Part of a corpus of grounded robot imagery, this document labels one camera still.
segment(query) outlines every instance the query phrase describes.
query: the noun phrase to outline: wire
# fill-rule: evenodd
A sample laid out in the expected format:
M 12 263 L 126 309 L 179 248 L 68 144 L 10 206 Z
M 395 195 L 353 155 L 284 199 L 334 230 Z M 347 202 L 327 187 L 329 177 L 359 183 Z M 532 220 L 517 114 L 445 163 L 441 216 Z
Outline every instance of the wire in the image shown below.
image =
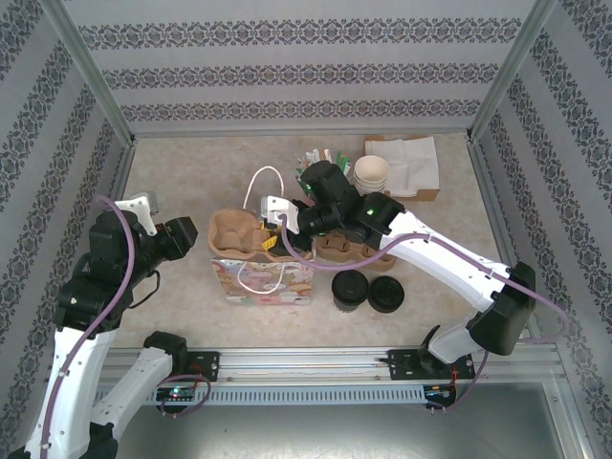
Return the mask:
M 258 295 L 267 295 L 267 294 L 271 294 L 273 292 L 276 291 L 276 289 L 278 289 L 278 287 L 280 286 L 280 283 L 283 280 L 283 274 L 285 273 L 285 263 L 280 263 L 281 267 L 280 267 L 280 274 L 278 275 L 278 280 L 276 281 L 276 285 L 274 285 L 274 287 L 270 290 L 267 290 L 265 292 L 259 292 L 257 290 L 252 289 L 251 287 L 245 285 L 245 283 L 242 281 L 242 279 L 240 278 L 240 274 L 242 273 L 242 270 L 245 269 L 245 266 L 247 266 L 247 263 L 249 263 L 248 261 L 245 261 L 242 266 L 240 267 L 240 269 L 238 270 L 238 274 L 236 275 L 236 280 L 238 281 L 238 283 L 240 284 L 240 286 L 245 289 L 248 290 L 249 292 L 253 292 L 254 294 L 258 294 Z
M 136 304 L 132 304 L 131 306 L 128 306 L 127 309 L 136 309 L 138 308 L 141 304 L 143 304 L 147 299 L 149 299 L 151 296 L 153 296 L 154 294 L 157 293 L 158 290 L 160 290 L 160 284 L 162 283 L 162 275 L 160 274 L 159 271 L 155 270 L 153 272 L 153 274 L 155 274 L 157 276 L 157 282 L 155 284 L 155 290 L 153 292 L 151 292 L 149 295 L 145 296 L 143 299 L 141 299 L 138 303 Z
M 257 172 L 255 172 L 254 174 L 252 174 L 251 177 L 251 182 L 249 183 L 249 188 L 247 189 L 247 194 L 245 195 L 245 201 L 244 203 L 242 203 L 242 208 L 247 208 L 247 202 L 249 201 L 249 196 L 251 196 L 251 189 L 252 189 L 252 184 L 255 182 L 255 179 L 257 178 L 257 176 L 259 175 L 260 172 L 263 172 L 264 170 L 269 169 L 269 170 L 273 170 L 276 173 L 276 176 L 278 176 L 278 181 L 280 182 L 280 197 L 282 198 L 285 195 L 285 183 L 283 182 L 283 178 L 280 175 L 280 172 L 278 172 L 278 170 L 275 167 L 272 167 L 271 165 L 265 165 L 262 168 L 260 168 L 259 170 L 257 170 Z M 273 292 L 276 291 L 276 289 L 278 289 L 278 286 L 280 285 L 280 283 L 283 280 L 283 274 L 285 273 L 285 263 L 282 263 L 282 267 L 280 269 L 280 277 L 278 277 L 278 281 L 276 282 L 276 285 L 274 285 L 274 288 L 271 290 L 267 290 L 265 292 L 259 292 L 256 291 L 254 289 L 252 289 L 251 287 L 248 287 L 247 285 L 245 285 L 245 283 L 242 281 L 242 279 L 240 279 L 240 274 L 242 273 L 242 271 L 245 269 L 245 267 L 247 266 L 247 261 L 245 261 L 242 266 L 240 267 L 240 270 L 238 270 L 238 275 L 236 276 L 236 280 L 238 281 L 238 283 L 240 284 L 240 286 L 253 293 L 253 294 L 258 294 L 258 295 L 267 295 L 267 294 L 271 294 Z
M 476 382 L 478 381 L 478 378 L 480 378 L 480 375 L 482 374 L 482 370 L 485 369 L 485 364 L 487 363 L 487 359 L 488 358 L 489 358 L 489 351 L 485 351 L 485 354 L 482 356 L 482 362 L 480 363 L 480 366 L 478 367 L 478 370 L 476 371 L 476 374 L 474 375 L 474 378 L 471 380 L 470 384 L 468 385 L 466 390 L 463 392 L 463 394 L 461 394 L 461 397 L 459 398 L 459 400 L 457 400 L 454 404 L 449 406 L 447 408 L 447 411 L 452 411 L 459 404 L 462 404 L 464 402 L 464 400 L 468 397 L 468 394 L 470 394 L 471 390 L 476 385 Z
M 280 197 L 282 198 L 285 195 L 285 183 L 283 182 L 283 178 L 280 176 L 280 172 L 278 172 L 278 170 L 276 170 L 276 168 L 272 167 L 271 165 L 265 165 L 252 175 L 251 182 L 249 183 L 249 188 L 247 189 L 247 194 L 245 195 L 245 201 L 244 203 L 242 203 L 242 208 L 247 208 L 247 202 L 249 201 L 249 196 L 251 196 L 252 184 L 255 182 L 255 179 L 257 178 L 259 173 L 266 169 L 273 170 L 276 173 L 276 175 L 278 176 L 278 180 L 280 181 Z
M 202 398 L 202 400 L 200 402 L 185 408 L 180 413 L 168 413 L 167 411 L 165 411 L 164 407 L 165 407 L 166 402 L 171 401 L 172 399 L 163 399 L 162 400 L 162 404 L 160 405 L 160 411 L 162 412 L 163 416 L 169 416 L 169 417 L 171 417 L 173 419 L 186 416 L 187 414 L 192 413 L 196 409 L 201 408 L 202 405 L 208 400 L 208 397 L 210 397 L 210 391 L 212 390 L 212 385 L 210 385 L 210 381 L 208 380 L 208 378 L 206 376 L 203 376 L 203 375 L 178 375 L 178 376 L 170 376 L 169 378 L 166 378 L 165 380 L 160 382 L 159 385 L 167 384 L 167 383 L 173 383 L 175 381 L 184 381 L 184 380 L 195 380 L 196 382 L 206 383 L 207 387 L 208 387 L 206 395 Z
M 432 400 L 427 400 L 427 404 L 432 404 L 440 409 L 443 410 L 444 414 L 447 414 L 448 412 L 452 411 L 453 409 L 456 409 L 457 406 L 459 404 L 462 404 L 464 402 L 464 400 L 468 397 L 468 395 L 470 394 L 470 392 L 473 390 L 474 386 L 476 385 L 476 382 L 478 381 L 478 378 L 480 378 L 480 375 L 482 374 L 482 370 L 484 370 L 485 368 L 485 364 L 487 363 L 487 359 L 489 358 L 489 351 L 485 351 L 485 354 L 482 356 L 482 362 L 480 363 L 480 366 L 478 367 L 478 370 L 476 371 L 476 374 L 474 375 L 473 379 L 470 382 L 470 385 L 468 385 L 468 387 L 466 388 L 466 390 L 463 392 L 463 394 L 461 394 L 461 397 L 459 397 L 459 399 L 457 399 L 455 401 L 454 404 L 452 404 L 451 406 L 443 406 L 442 404 L 438 404 L 437 402 L 433 402 Z M 453 384 L 456 382 L 456 377 L 453 377 Z
M 307 260 L 306 258 L 301 256 L 299 253 L 297 253 L 297 251 L 292 247 L 291 243 L 289 242 L 289 236 L 287 235 L 287 215 L 286 214 L 281 214 L 280 215 L 280 221 L 282 223 L 282 228 L 281 228 L 280 235 L 282 237 L 285 249 L 287 249 L 287 251 L 291 254 L 291 256 L 293 258 L 295 258 L 297 261 L 299 261 L 300 263 L 302 263 L 302 264 L 304 264 L 306 266 L 310 266 L 311 268 L 315 268 L 315 269 L 319 269 L 319 270 L 323 270 L 323 271 L 338 272 L 338 271 L 356 270 L 358 268 L 362 268 L 363 266 L 366 266 L 366 265 L 368 265 L 370 263 L 373 263 L 374 261 L 378 260 L 379 258 L 384 256 L 387 252 L 389 252 L 391 249 L 393 249 L 395 246 L 398 246 L 399 244 L 402 244 L 403 242 L 408 241 L 410 239 L 424 239 L 426 241 L 434 242 L 434 243 L 438 244 L 439 246 L 441 246 L 443 249 L 446 249 L 447 251 L 449 251 L 452 254 L 458 256 L 459 258 L 461 258 L 463 261 L 469 263 L 474 268 L 476 268 L 478 271 L 481 271 L 481 272 L 485 273 L 486 275 L 494 278 L 495 280 L 503 282 L 504 284 L 508 285 L 509 287 L 512 287 L 513 289 L 516 289 L 516 290 L 520 291 L 522 294 L 530 296 L 531 298 L 535 299 L 536 301 L 539 301 L 539 302 L 543 303 L 544 305 L 548 306 L 553 311 L 555 311 L 555 313 L 557 313 L 558 317 L 561 320 L 561 330 L 559 332 L 555 333 L 554 335 L 548 336 L 548 337 L 519 339 L 518 342 L 531 343 L 531 344 L 541 344 L 541 343 L 545 343 L 545 342 L 554 342 L 559 337 L 565 335 L 567 333 L 567 331 L 569 330 L 569 328 L 570 328 L 570 321 L 569 321 L 569 318 L 567 317 L 567 315 L 561 310 L 561 308 L 559 308 L 550 299 L 548 299 L 548 298 L 546 298 L 546 297 L 544 297 L 544 296 L 542 296 L 542 295 L 540 295 L 540 294 L 538 294 L 536 292 L 533 292 L 533 291 L 529 290 L 528 288 L 523 287 L 522 285 L 514 282 L 513 280 L 507 279 L 506 277 L 503 277 L 502 275 L 499 275 L 498 273 L 492 272 L 489 268 L 485 267 L 481 263 L 478 263 L 476 260 L 474 260 L 471 257 L 465 255 L 461 251 L 455 249 L 448 242 L 443 241 L 442 239 L 439 239 L 439 238 L 437 238 L 435 236 L 432 236 L 431 234 L 424 234 L 424 233 L 419 233 L 419 232 L 414 232 L 414 233 L 410 233 L 410 234 L 404 234 L 404 235 L 398 237 L 397 239 L 394 239 L 392 242 L 390 242 L 389 244 L 384 246 L 383 249 L 379 250 L 374 255 L 372 255 L 371 257 L 369 257 L 369 258 L 367 258 L 367 259 L 365 259 L 363 261 L 360 261 L 358 263 L 348 263 L 346 265 L 341 265 L 341 266 L 331 266 L 331 265 L 321 265 L 321 264 L 315 263 L 313 261 Z
M 121 227 L 123 228 L 123 232 L 125 233 L 125 240 L 127 242 L 127 267 L 125 268 L 125 274 L 123 275 L 123 280 L 113 296 L 113 299 L 108 303 L 108 305 L 104 308 L 104 310 L 100 313 L 98 317 L 91 323 L 87 330 L 83 332 L 78 341 L 75 343 L 75 346 L 71 349 L 71 351 L 66 356 L 66 360 L 59 368 L 59 372 L 57 374 L 57 378 L 55 378 L 54 385 L 51 389 L 51 393 L 49 395 L 49 401 L 47 402 L 47 407 L 45 409 L 45 417 L 42 425 L 42 437 L 40 442 L 40 457 L 41 459 L 47 459 L 47 451 L 51 447 L 49 445 L 49 437 L 51 436 L 51 420 L 54 414 L 55 401 L 57 400 L 57 394 L 59 393 L 59 388 L 61 387 L 64 376 L 68 374 L 68 368 L 70 364 L 73 362 L 75 357 L 77 356 L 78 350 L 81 348 L 85 340 L 87 340 L 99 327 L 103 320 L 113 311 L 113 308 L 117 306 L 121 297 L 125 293 L 127 286 L 130 282 L 130 278 L 132 277 L 132 272 L 134 271 L 134 259 L 136 257 L 136 253 L 134 251 L 134 239 L 132 238 L 132 230 L 130 229 L 127 220 L 123 213 L 119 210 L 119 208 L 115 205 L 113 201 L 108 199 L 106 196 L 96 196 L 95 201 L 99 204 L 104 204 L 108 208 L 110 208 L 119 219 L 121 223 Z

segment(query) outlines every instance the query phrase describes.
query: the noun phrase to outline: black lid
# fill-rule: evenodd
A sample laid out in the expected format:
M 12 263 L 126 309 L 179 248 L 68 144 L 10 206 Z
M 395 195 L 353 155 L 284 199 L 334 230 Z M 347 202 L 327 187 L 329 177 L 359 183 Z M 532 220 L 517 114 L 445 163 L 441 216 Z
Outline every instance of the black lid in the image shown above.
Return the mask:
M 367 298 L 368 281 L 359 271 L 341 271 L 332 281 L 334 298 L 347 306 L 358 306 Z
M 379 313 L 393 313 L 404 302 L 404 287 L 393 277 L 382 275 L 372 282 L 367 299 Z

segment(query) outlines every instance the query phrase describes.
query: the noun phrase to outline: black bracket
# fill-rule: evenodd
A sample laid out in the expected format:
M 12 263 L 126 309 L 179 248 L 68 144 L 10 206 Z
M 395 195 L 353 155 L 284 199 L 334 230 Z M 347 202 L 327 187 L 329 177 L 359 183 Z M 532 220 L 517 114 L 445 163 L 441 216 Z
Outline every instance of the black bracket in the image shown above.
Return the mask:
M 475 372 L 471 355 L 459 358 L 455 363 L 445 365 L 432 374 L 421 365 L 418 349 L 390 349 L 387 358 L 380 359 L 389 365 L 391 381 L 451 380 L 452 369 L 457 371 L 458 380 L 471 380 Z
M 216 383 L 219 376 L 220 359 L 221 354 L 218 352 L 189 351 L 187 353 L 187 364 L 184 374 L 202 375 L 211 383 Z

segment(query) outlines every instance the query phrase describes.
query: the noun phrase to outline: beige floor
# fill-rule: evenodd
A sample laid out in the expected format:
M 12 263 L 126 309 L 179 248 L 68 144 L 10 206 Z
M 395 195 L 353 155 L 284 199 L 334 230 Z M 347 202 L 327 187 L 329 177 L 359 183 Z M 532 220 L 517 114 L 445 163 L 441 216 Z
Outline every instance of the beige floor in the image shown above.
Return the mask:
M 190 215 L 200 231 L 187 257 L 160 267 L 162 288 L 147 303 L 128 311 L 115 345 L 141 347 L 155 330 L 176 333 L 198 347 L 295 347 L 414 345 L 434 325 L 462 317 L 467 302 L 430 275 L 398 261 L 390 275 L 406 291 L 404 305 L 392 315 L 367 303 L 351 314 L 333 306 L 332 276 L 316 273 L 309 306 L 239 306 L 224 300 L 210 265 L 208 218 L 219 208 L 239 208 L 252 173 L 272 164 L 283 174 L 288 197 L 301 195 L 295 183 L 295 158 L 313 148 L 341 150 L 357 157 L 362 136 L 286 136 L 142 140 L 132 166 L 126 196 L 143 189 L 157 192 L 156 222 Z M 498 259 L 491 229 L 461 134 L 436 135 L 441 191 L 434 203 L 406 207 L 428 225 L 468 249 Z M 259 197 L 277 194 L 273 174 L 254 187 L 250 208 Z M 376 274 L 363 270 L 370 278 Z M 146 279 L 135 292 L 143 297 L 154 286 Z

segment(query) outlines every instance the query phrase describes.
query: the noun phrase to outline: white bracket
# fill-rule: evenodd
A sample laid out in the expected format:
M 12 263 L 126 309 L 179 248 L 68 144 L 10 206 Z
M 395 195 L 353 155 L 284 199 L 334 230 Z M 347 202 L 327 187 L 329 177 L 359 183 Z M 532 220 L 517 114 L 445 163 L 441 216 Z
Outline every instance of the white bracket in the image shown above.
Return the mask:
M 293 234 L 299 234 L 297 225 L 297 206 L 291 201 L 276 196 L 261 198 L 261 216 L 271 223 L 281 225 L 281 215 L 287 215 L 287 230 Z
M 136 214 L 138 223 L 142 225 L 149 236 L 157 234 L 157 229 L 151 218 L 151 214 L 157 213 L 157 202 L 151 191 L 130 196 L 127 201 L 116 201 L 115 204 L 121 210 L 129 210 Z

